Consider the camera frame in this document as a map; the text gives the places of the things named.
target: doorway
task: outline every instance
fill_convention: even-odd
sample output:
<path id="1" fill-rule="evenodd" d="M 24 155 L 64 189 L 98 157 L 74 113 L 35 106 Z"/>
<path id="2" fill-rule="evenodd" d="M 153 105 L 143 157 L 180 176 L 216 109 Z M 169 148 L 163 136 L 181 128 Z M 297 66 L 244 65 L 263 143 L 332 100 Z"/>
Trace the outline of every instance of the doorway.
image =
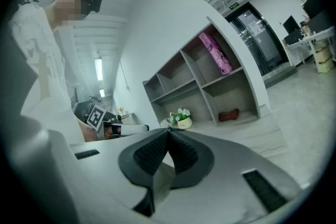
<path id="1" fill-rule="evenodd" d="M 251 3 L 231 13 L 226 20 L 250 50 L 262 76 L 288 62 L 279 39 Z"/>

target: black slot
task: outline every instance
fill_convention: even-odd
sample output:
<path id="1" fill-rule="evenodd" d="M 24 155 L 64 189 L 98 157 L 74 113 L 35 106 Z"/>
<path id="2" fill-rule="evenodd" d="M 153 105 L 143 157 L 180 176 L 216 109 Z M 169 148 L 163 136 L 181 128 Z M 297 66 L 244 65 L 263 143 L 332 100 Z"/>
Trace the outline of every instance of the black slot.
<path id="1" fill-rule="evenodd" d="M 84 159 L 84 158 L 91 157 L 97 154 L 99 154 L 98 150 L 89 150 L 89 151 L 75 153 L 75 156 L 77 159 Z"/>
<path id="2" fill-rule="evenodd" d="M 257 170 L 244 173 L 243 177 L 268 212 L 277 210 L 287 202 Z"/>

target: white wall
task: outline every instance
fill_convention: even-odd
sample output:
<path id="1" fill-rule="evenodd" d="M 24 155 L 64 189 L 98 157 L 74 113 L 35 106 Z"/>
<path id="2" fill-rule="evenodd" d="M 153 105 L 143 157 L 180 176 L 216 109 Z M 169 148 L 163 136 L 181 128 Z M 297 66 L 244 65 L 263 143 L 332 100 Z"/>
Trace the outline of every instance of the white wall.
<path id="1" fill-rule="evenodd" d="M 278 36 L 282 45 L 282 40 L 288 35 L 282 24 L 289 16 L 293 16 L 294 20 L 300 26 L 300 22 L 304 20 L 304 15 L 306 15 L 301 7 L 303 3 L 302 0 L 250 0 L 250 3 L 265 18 Z M 291 64 L 299 64 L 301 61 L 298 52 L 292 50 L 290 53 L 291 57 L 289 57 L 289 60 L 291 61 L 292 59 Z M 311 55 L 311 52 L 307 48 L 304 48 L 302 53 L 305 58 Z"/>
<path id="2" fill-rule="evenodd" d="M 209 24 L 209 17 L 233 46 L 245 66 L 258 105 L 269 100 L 258 67 L 248 48 L 229 23 L 204 0 L 137 0 L 120 56 L 113 96 L 117 107 L 134 112 L 150 128 L 159 126 L 142 81 L 151 78 L 166 61 Z"/>

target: fluorescent light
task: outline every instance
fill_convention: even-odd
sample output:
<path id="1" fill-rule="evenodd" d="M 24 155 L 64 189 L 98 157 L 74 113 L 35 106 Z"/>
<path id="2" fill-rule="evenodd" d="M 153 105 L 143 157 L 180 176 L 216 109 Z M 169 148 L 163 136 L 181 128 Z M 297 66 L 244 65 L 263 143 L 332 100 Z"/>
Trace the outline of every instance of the fluorescent light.
<path id="1" fill-rule="evenodd" d="M 103 70 L 101 65 L 101 59 L 95 59 L 94 65 L 96 66 L 96 74 L 98 80 L 103 80 Z"/>
<path id="2" fill-rule="evenodd" d="M 101 97 L 105 97 L 105 93 L 104 93 L 104 89 L 100 89 L 99 90 L 100 96 Z"/>

